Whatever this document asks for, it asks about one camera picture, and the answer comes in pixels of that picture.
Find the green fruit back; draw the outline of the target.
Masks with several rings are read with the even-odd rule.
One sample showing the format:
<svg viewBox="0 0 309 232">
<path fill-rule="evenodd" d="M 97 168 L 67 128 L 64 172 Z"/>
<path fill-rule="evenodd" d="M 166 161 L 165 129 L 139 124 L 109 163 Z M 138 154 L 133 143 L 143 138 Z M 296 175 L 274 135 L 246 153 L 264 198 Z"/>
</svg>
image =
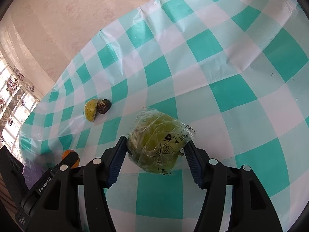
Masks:
<svg viewBox="0 0 309 232">
<path fill-rule="evenodd" d="M 128 134 L 129 159 L 145 172 L 169 175 L 196 130 L 154 108 L 138 112 Z"/>
</svg>

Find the purple box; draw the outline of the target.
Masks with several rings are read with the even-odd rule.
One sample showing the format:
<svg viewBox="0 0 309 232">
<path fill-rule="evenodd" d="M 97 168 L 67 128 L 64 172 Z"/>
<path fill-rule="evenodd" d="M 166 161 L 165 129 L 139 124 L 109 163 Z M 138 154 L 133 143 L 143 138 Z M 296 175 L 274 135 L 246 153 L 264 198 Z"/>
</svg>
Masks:
<svg viewBox="0 0 309 232">
<path fill-rule="evenodd" d="M 25 178 L 25 183 L 30 190 L 36 183 L 37 191 L 43 193 L 46 186 L 52 179 L 52 175 L 49 171 L 46 171 L 41 166 L 35 164 L 34 162 L 26 159 L 24 163 L 23 176 Z"/>
</svg>

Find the small left mandarin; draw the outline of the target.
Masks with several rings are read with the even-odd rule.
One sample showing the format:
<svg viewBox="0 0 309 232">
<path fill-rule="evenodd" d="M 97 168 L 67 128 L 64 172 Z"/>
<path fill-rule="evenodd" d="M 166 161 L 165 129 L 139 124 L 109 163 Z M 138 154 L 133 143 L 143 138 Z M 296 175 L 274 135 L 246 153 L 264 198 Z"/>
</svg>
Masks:
<svg viewBox="0 0 309 232">
<path fill-rule="evenodd" d="M 80 164 L 80 158 L 77 152 L 74 150 L 65 150 L 62 155 L 62 164 L 68 165 L 70 168 L 77 168 Z"/>
</svg>

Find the floral window curtain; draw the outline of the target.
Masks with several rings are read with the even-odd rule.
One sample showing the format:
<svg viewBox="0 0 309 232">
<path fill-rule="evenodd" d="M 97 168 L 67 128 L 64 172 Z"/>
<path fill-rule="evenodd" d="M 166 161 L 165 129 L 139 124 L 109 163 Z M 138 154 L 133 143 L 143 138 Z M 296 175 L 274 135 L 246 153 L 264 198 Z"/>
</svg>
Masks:
<svg viewBox="0 0 309 232">
<path fill-rule="evenodd" d="M 11 68 L 1 55 L 1 146 L 19 161 L 19 131 L 39 100 L 34 97 L 34 87 L 26 81 L 17 68 Z"/>
</svg>

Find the wrapped yellow fruit half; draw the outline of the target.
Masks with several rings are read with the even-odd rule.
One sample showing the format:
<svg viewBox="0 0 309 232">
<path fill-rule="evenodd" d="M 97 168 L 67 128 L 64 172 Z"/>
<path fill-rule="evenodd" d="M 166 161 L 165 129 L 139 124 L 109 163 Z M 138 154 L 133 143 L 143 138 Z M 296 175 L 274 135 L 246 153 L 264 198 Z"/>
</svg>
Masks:
<svg viewBox="0 0 309 232">
<path fill-rule="evenodd" d="M 84 115 L 85 118 L 89 121 L 89 122 L 93 122 L 96 116 L 96 112 L 97 112 L 97 103 L 98 103 L 98 99 L 94 98 L 89 100 L 84 107 Z"/>
</svg>

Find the dark passion fruit middle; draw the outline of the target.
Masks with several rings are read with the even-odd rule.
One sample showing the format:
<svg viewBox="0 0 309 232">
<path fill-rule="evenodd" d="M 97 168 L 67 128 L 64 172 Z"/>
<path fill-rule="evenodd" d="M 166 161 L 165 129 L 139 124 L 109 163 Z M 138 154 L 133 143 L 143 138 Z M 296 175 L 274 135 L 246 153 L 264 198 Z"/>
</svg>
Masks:
<svg viewBox="0 0 309 232">
<path fill-rule="evenodd" d="M 96 110 L 100 114 L 105 114 L 111 108 L 112 104 L 108 99 L 103 99 L 97 102 Z"/>
</svg>

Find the teal checkered tablecloth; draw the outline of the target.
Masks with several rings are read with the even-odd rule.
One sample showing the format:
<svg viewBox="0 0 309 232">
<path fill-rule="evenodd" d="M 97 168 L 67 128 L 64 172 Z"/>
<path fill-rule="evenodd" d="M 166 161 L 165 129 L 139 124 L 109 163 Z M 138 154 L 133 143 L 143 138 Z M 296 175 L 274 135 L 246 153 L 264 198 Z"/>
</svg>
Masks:
<svg viewBox="0 0 309 232">
<path fill-rule="evenodd" d="M 97 98 L 112 106 L 96 112 Z M 24 160 L 100 157 L 155 108 L 227 166 L 249 165 L 284 231 L 308 202 L 308 18 L 296 0 L 151 0 L 101 29 L 24 122 Z"/>
</svg>

